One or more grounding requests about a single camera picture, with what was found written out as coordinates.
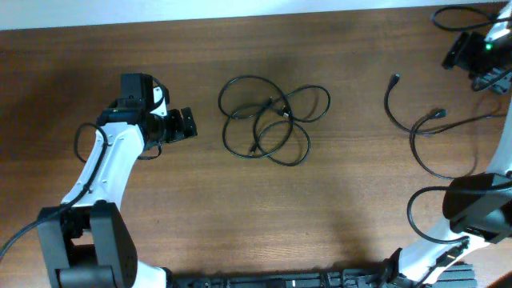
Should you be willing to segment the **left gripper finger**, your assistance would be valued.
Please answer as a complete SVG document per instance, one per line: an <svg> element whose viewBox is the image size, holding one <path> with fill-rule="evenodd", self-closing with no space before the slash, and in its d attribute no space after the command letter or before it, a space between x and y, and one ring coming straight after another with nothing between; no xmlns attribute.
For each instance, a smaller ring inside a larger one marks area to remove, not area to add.
<svg viewBox="0 0 512 288"><path fill-rule="evenodd" d="M185 125L179 110L169 110L168 143L179 142L185 139Z"/></svg>
<svg viewBox="0 0 512 288"><path fill-rule="evenodd" d="M183 134L185 138L192 138L198 135L197 126L194 120L194 116L192 114L192 110L189 107L185 107L181 109L184 130Z"/></svg>

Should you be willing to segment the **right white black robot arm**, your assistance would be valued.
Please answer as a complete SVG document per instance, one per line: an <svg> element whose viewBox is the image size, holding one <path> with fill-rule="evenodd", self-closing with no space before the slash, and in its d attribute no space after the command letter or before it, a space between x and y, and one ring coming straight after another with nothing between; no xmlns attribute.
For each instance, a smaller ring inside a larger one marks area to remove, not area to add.
<svg viewBox="0 0 512 288"><path fill-rule="evenodd" d="M458 66L466 70L474 92L492 90L505 94L511 89L511 5L497 14L485 14L485 21L471 26L433 24L444 31L459 34L442 67ZM428 186L415 192L406 208L407 220L420 237L405 249L397 249L382 264L382 271L369 281L374 287L432 287L442 275L451 283L468 287L454 265L469 253L497 244L511 236L511 114L505 124L498 148L486 171L452 178L441 187L445 196L441 220L428 232L416 226L412 206L416 198L431 192Z"/></svg>

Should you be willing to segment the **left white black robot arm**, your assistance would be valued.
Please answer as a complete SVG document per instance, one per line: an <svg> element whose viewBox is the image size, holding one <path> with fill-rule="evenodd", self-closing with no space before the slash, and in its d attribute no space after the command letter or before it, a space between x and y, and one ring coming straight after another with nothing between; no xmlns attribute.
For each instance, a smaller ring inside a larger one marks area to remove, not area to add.
<svg viewBox="0 0 512 288"><path fill-rule="evenodd" d="M152 148L197 136L189 107L168 109L168 89L150 74L122 74L121 95L96 122L83 170L59 206L38 216L52 287L171 287L169 269L138 259L120 209L130 173Z"/></svg>

